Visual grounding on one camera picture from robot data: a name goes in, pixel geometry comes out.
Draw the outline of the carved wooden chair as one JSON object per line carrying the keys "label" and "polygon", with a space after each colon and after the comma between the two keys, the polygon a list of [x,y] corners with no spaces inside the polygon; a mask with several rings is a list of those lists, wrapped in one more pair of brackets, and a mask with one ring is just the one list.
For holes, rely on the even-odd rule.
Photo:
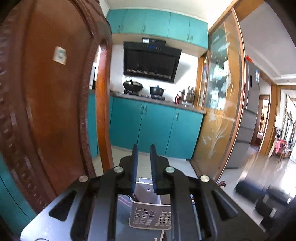
{"label": "carved wooden chair", "polygon": [[1,23],[1,153],[41,212],[81,175],[95,176],[87,132],[89,80],[104,171],[109,138],[111,27],[99,1],[20,1]]}

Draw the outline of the steel stock pot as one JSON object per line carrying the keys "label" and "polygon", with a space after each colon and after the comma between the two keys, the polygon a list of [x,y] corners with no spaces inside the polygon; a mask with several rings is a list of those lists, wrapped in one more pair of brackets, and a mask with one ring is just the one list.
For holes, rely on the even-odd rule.
{"label": "steel stock pot", "polygon": [[187,89],[183,89],[180,91],[180,99],[182,102],[185,103],[193,103],[195,98],[195,88],[194,87],[188,87]]}

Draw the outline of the black range hood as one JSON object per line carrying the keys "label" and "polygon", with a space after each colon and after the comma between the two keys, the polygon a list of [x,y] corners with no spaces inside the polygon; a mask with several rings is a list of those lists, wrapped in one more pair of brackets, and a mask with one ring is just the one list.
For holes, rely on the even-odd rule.
{"label": "black range hood", "polygon": [[164,44],[123,43],[123,74],[173,83],[181,49]]}

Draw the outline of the silver refrigerator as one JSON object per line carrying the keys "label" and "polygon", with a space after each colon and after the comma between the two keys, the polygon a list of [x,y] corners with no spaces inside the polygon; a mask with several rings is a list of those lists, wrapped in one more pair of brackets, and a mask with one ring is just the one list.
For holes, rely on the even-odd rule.
{"label": "silver refrigerator", "polygon": [[259,68],[246,61],[245,104],[237,139],[226,164],[227,169],[238,169],[245,165],[245,156],[249,149],[257,120],[259,105]]}

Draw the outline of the black cooking pot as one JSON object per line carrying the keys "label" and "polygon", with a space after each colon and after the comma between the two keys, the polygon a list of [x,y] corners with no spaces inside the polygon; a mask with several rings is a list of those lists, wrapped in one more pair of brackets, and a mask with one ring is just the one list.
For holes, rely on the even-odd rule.
{"label": "black cooking pot", "polygon": [[159,87],[159,85],[154,86],[154,87],[150,87],[150,94],[151,96],[163,96],[164,93],[164,89],[162,89],[161,87]]}

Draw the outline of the glass sliding door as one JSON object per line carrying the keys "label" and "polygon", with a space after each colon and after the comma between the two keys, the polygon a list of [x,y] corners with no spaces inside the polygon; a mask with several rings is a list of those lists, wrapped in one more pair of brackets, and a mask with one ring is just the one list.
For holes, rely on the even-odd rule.
{"label": "glass sliding door", "polygon": [[217,182],[234,148],[245,101],[245,49],[235,9],[210,31],[204,59],[197,108],[205,115],[191,164],[197,175]]}

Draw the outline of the red bottle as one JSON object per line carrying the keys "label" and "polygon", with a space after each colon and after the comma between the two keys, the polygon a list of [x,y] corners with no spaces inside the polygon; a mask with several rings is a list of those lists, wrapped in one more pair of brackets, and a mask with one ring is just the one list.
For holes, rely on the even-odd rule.
{"label": "red bottle", "polygon": [[175,104],[179,104],[180,102],[180,95],[177,94],[177,96],[175,97]]}

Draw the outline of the black wok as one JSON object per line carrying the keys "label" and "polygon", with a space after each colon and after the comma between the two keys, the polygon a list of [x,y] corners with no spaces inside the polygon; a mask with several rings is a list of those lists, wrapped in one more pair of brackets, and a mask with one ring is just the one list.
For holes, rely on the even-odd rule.
{"label": "black wok", "polygon": [[126,91],[132,91],[132,92],[140,92],[143,89],[143,85],[133,81],[131,78],[129,80],[125,80],[123,83],[123,87],[125,88]]}

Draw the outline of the teal cabinets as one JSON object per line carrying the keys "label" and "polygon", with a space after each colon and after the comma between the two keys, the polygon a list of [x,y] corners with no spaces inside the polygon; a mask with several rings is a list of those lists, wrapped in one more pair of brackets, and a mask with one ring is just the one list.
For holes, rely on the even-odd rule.
{"label": "teal cabinets", "polygon": [[109,97],[109,135],[112,146],[131,150],[137,145],[149,153],[155,145],[159,155],[191,159],[204,113],[151,99],[112,93]]}
{"label": "teal cabinets", "polygon": [[115,9],[107,20],[114,34],[160,36],[208,49],[208,25],[196,18],[153,9]]}

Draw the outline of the blue striped towel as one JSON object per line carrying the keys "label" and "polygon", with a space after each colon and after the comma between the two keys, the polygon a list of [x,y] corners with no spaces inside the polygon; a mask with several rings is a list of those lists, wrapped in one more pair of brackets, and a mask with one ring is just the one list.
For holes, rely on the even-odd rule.
{"label": "blue striped towel", "polygon": [[95,195],[88,240],[154,240],[160,230],[130,227],[131,200],[125,196],[99,197]]}

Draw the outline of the teal lower cabinets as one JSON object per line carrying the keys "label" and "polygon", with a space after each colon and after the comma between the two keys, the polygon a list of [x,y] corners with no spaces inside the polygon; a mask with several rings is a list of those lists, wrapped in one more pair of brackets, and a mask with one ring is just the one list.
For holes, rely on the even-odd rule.
{"label": "teal lower cabinets", "polygon": [[204,113],[151,99],[112,93],[109,97],[109,135],[112,146],[131,150],[137,145],[149,153],[155,145],[159,155],[191,159]]}

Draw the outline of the teal upper cabinets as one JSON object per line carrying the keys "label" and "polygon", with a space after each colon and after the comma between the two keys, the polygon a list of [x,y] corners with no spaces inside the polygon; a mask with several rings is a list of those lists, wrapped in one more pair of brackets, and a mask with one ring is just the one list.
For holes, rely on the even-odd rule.
{"label": "teal upper cabinets", "polygon": [[114,34],[160,36],[208,49],[208,25],[196,18],[153,9],[115,9],[107,20]]}

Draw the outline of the beige plastic utensil basket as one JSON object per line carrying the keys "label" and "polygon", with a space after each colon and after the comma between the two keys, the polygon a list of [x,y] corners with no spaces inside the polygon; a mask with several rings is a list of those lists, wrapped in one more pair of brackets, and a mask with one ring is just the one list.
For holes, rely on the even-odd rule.
{"label": "beige plastic utensil basket", "polygon": [[134,194],[139,202],[132,201],[129,225],[143,230],[171,229],[171,198],[170,195],[154,193],[152,180],[139,178]]}

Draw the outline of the beige chopstick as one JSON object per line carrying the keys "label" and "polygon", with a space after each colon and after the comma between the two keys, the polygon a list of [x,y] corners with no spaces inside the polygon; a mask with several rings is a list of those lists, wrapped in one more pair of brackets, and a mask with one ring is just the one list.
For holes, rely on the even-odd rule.
{"label": "beige chopstick", "polygon": [[154,241],[163,241],[164,236],[165,236],[165,231],[162,230],[160,237],[159,238],[154,238]]}

